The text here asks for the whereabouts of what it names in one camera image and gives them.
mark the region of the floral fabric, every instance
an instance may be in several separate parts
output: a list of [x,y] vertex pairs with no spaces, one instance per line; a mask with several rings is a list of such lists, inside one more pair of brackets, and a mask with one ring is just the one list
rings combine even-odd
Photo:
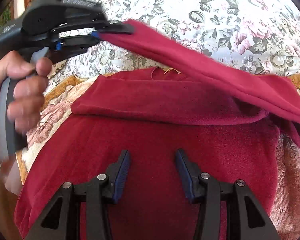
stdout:
[[[253,74],[300,73],[300,12],[291,0],[93,1],[102,3],[109,20],[139,20],[231,67]],[[50,79],[48,90],[69,75],[91,78],[150,66],[159,64],[103,41],[69,59]]]

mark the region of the gray handle grip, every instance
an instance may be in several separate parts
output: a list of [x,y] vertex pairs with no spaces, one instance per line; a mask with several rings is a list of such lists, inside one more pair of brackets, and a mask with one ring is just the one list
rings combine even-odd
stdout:
[[[32,54],[30,63],[36,64],[37,61],[47,56],[49,48],[45,47]],[[10,122],[7,118],[7,109],[14,100],[14,89],[20,80],[7,77],[0,90],[0,161],[7,158],[15,158],[15,152],[28,146],[26,135],[21,135],[15,130],[15,122]]]

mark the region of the human hand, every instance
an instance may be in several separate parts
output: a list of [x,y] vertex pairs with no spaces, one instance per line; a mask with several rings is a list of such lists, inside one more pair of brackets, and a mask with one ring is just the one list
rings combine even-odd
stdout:
[[[51,67],[52,62],[48,58],[38,60],[36,64],[38,76],[23,79],[15,86],[15,100],[8,106],[7,117],[10,121],[15,121],[15,129],[19,133],[26,133],[40,120],[39,110],[44,103],[42,93],[47,88],[47,75]],[[22,79],[34,69],[35,66],[26,62],[16,51],[9,52],[0,60],[0,88],[7,76]]]

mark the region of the red sweatshirt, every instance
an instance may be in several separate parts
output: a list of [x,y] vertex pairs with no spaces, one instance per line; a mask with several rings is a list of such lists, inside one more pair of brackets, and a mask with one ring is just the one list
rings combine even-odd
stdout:
[[146,69],[98,77],[28,174],[15,211],[23,237],[63,182],[103,173],[122,149],[130,151],[131,165],[122,199],[109,207],[114,240],[192,239],[198,205],[182,190],[178,148],[218,180],[245,180],[270,211],[280,132],[300,146],[300,97],[293,85],[223,66],[130,23],[133,35],[102,38],[182,74]]

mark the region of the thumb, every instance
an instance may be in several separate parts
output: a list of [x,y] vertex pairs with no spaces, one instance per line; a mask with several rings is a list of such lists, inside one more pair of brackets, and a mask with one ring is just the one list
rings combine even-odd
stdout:
[[34,71],[35,66],[26,62],[16,51],[9,52],[0,60],[0,85],[7,76],[21,79]]

